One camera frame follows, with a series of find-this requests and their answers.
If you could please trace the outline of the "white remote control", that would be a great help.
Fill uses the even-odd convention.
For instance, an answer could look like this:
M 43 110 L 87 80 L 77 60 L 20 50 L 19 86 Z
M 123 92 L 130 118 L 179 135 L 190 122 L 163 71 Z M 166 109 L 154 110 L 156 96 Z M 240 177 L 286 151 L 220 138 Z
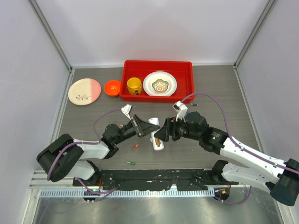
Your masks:
M 150 118 L 150 119 L 149 119 L 149 122 L 150 122 L 151 124 L 160 126 L 160 125 L 159 125 L 159 119 L 158 119 L 158 118 Z M 160 130 L 160 128 L 157 129 L 157 130 L 155 130 L 155 131 L 153 131 L 153 132 L 151 132 L 151 138 L 150 138 L 150 141 L 152 142 L 152 145 L 153 145 L 153 149 L 154 149 L 155 151 L 160 151 L 160 150 L 163 150 L 163 149 L 164 149 L 164 142 L 161 141 L 159 138 L 156 138 L 156 137 L 154 136 L 155 133 L 156 133 L 158 130 Z

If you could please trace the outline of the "orange AAA battery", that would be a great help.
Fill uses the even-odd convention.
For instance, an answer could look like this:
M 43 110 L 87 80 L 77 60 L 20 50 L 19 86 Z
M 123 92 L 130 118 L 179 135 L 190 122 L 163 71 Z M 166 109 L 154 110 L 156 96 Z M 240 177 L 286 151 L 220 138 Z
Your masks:
M 157 146 L 160 147 L 160 139 L 155 138 L 155 141 L 156 141 Z

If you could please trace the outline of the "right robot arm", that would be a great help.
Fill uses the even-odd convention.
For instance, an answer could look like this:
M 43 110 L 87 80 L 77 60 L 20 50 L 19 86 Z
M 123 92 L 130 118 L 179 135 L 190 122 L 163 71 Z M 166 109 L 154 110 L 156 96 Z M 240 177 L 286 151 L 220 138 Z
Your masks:
M 211 172 L 216 184 L 238 182 L 259 188 L 276 201 L 294 206 L 299 195 L 299 163 L 263 154 L 241 143 L 227 132 L 209 126 L 198 112 L 183 119 L 167 118 L 164 126 L 155 133 L 156 138 L 167 142 L 169 138 L 195 140 L 206 151 L 222 155 L 244 165 L 239 167 L 227 161 L 218 161 Z

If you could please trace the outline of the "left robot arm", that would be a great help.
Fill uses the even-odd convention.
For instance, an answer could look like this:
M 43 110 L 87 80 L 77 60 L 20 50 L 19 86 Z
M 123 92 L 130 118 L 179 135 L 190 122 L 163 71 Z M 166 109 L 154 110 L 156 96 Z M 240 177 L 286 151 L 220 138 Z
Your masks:
M 144 137 L 159 130 L 158 124 L 143 121 L 137 115 L 122 128 L 116 124 L 106 126 L 98 141 L 82 141 L 63 134 L 36 158 L 47 174 L 47 180 L 58 182 L 65 177 L 84 180 L 89 186 L 95 186 L 100 179 L 90 159 L 110 159 L 118 151 L 118 144 L 134 137 Z

